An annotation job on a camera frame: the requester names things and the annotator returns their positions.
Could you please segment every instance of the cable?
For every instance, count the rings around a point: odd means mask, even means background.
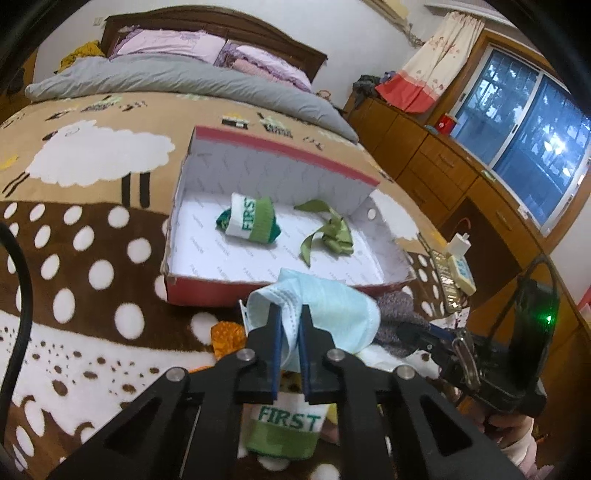
[[[12,401],[14,387],[21,372],[22,361],[25,358],[27,345],[33,325],[33,285],[27,267],[25,255],[18,245],[10,229],[0,222],[0,244],[4,246],[17,271],[18,282],[21,287],[21,318],[18,325],[17,337],[14,341],[12,355],[8,361],[6,374],[0,388],[0,446],[4,444],[4,433],[8,420],[8,409]]]
[[[488,348],[490,346],[492,339],[495,336],[496,331],[499,329],[499,327],[501,326],[501,323],[503,323],[503,320],[507,316],[507,313],[509,313],[509,310],[511,309],[511,307],[515,303],[515,300],[517,299],[517,296],[519,295],[519,292],[521,291],[522,281],[530,278],[534,269],[542,263],[548,267],[548,271],[550,272],[550,278],[552,280],[552,291],[553,291],[554,296],[556,298],[558,298],[558,281],[556,279],[556,272],[554,270],[554,266],[552,265],[552,263],[550,262],[550,259],[546,255],[540,254],[531,261],[531,263],[528,265],[527,269],[525,270],[525,273],[523,275],[519,275],[517,277],[517,288],[513,292],[513,295],[511,296],[511,298],[509,299],[507,304],[503,307],[503,309],[501,310],[501,312],[497,316],[494,325],[491,327],[490,331],[488,332],[488,336],[486,337],[486,341],[484,343],[485,348]]]

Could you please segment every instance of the red curtain trim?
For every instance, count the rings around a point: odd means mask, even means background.
[[[406,72],[397,73],[375,89],[390,105],[408,113],[424,113],[439,98],[439,94],[424,81],[413,79]]]

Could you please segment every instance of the purple pillow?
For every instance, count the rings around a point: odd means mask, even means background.
[[[237,59],[246,60],[256,67],[266,70],[275,78],[292,83],[300,90],[312,91],[310,80],[302,70],[266,50],[250,45],[240,45],[232,40],[226,42],[214,65],[232,67]]]
[[[171,53],[213,64],[225,43],[224,38],[205,30],[189,32],[137,28],[116,46],[110,58],[132,53]]]

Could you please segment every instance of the gray comforter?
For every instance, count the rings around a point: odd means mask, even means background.
[[[30,84],[26,95],[40,102],[112,92],[177,92],[237,100],[291,115],[354,143],[359,140],[330,103],[316,95],[179,55],[81,58],[63,72]]]

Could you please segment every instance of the wooden headboard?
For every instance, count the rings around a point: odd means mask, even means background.
[[[119,30],[131,26],[148,30],[207,30],[227,40],[264,48],[303,70],[310,81],[314,80],[327,59],[322,52],[294,40],[263,20],[236,10],[203,5],[184,5],[107,17],[100,42],[100,47],[107,56],[111,55],[117,43],[127,35],[127,32]]]

